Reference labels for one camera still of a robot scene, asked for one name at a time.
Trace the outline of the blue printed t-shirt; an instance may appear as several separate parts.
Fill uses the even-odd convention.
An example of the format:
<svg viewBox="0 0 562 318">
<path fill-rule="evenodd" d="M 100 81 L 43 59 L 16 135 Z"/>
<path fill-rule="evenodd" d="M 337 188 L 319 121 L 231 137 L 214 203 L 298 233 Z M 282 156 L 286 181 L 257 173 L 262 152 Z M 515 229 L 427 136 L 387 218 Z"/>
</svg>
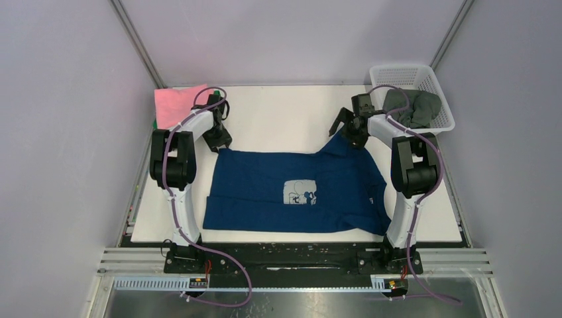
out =
<svg viewBox="0 0 562 318">
<path fill-rule="evenodd" d="M 203 227 L 209 230 L 383 235 L 386 182 L 373 157 L 333 136 L 312 154 L 223 149 Z"/>
</svg>

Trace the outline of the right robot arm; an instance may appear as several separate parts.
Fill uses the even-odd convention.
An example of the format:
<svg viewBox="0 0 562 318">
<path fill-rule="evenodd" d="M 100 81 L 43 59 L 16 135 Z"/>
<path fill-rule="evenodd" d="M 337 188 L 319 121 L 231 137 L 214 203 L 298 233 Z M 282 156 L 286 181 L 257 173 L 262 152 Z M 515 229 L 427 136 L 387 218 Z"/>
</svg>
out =
<svg viewBox="0 0 562 318">
<path fill-rule="evenodd" d="M 435 135 L 420 134 L 401 125 L 391 113 L 377 110 L 367 93 L 351 98 L 351 109 L 342 108 L 329 134 L 340 134 L 353 148 L 364 148 L 370 137 L 391 149 L 390 179 L 396 203 L 389 228 L 374 266 L 385 273 L 403 277 L 421 272 L 416 252 L 418 217 L 424 201 L 443 178 L 443 164 Z"/>
</svg>

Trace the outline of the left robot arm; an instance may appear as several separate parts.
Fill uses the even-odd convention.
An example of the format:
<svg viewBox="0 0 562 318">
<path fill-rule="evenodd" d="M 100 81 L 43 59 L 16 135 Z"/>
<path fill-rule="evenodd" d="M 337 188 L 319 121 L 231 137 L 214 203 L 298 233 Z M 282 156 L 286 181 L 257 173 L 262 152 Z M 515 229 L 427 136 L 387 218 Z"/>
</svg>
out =
<svg viewBox="0 0 562 318">
<path fill-rule="evenodd" d="M 192 245 L 201 242 L 192 199 L 197 173 L 195 143 L 204 139 L 212 152 L 229 147 L 232 138 L 223 125 L 229 110 L 226 97 L 216 90 L 208 95 L 206 103 L 196 103 L 177 125 L 152 132 L 149 174 L 162 189 L 174 224 L 167 265 L 182 265 L 189 272 L 198 272 L 210 264 L 205 252 Z"/>
</svg>

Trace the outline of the pink folded t-shirt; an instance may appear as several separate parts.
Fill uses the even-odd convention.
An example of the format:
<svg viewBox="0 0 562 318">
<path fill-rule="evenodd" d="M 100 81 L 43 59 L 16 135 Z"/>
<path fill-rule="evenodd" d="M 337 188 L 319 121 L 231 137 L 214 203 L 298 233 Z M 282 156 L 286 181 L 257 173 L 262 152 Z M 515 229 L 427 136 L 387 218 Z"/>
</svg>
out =
<svg viewBox="0 0 562 318">
<path fill-rule="evenodd" d="M 155 89 L 156 128 L 170 129 L 183 121 L 190 114 L 196 95 L 205 88 L 206 84 L 183 89 Z"/>
</svg>

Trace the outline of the grey crumpled t-shirt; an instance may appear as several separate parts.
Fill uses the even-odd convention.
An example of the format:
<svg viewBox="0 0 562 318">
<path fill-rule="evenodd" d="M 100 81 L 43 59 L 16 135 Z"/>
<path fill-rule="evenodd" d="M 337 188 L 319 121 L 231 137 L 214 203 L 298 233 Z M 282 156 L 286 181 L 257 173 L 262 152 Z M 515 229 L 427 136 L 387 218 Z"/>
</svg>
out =
<svg viewBox="0 0 562 318">
<path fill-rule="evenodd" d="M 389 89 L 383 111 L 401 125 L 411 129 L 428 129 L 439 115 L 442 102 L 438 95 L 414 89 Z"/>
</svg>

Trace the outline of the white plastic basket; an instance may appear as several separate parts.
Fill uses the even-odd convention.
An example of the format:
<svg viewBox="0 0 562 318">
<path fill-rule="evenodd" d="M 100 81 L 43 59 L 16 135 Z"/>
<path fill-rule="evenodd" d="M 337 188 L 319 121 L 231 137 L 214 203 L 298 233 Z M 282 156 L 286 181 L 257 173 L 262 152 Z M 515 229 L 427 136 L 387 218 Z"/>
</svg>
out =
<svg viewBox="0 0 562 318">
<path fill-rule="evenodd" d="M 452 131 L 455 120 L 434 71 L 421 64 L 385 64 L 369 70 L 375 109 L 418 133 Z"/>
</svg>

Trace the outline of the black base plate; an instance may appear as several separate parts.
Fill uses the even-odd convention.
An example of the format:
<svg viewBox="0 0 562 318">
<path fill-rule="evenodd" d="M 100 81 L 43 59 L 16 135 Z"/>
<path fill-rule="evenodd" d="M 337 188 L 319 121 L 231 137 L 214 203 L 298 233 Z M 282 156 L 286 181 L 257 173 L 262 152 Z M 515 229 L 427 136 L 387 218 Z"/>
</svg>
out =
<svg viewBox="0 0 562 318">
<path fill-rule="evenodd" d="M 209 265 L 189 271 L 167 265 L 166 274 L 201 274 L 213 288 L 359 288 L 385 273 L 373 257 L 382 242 L 205 243 Z"/>
</svg>

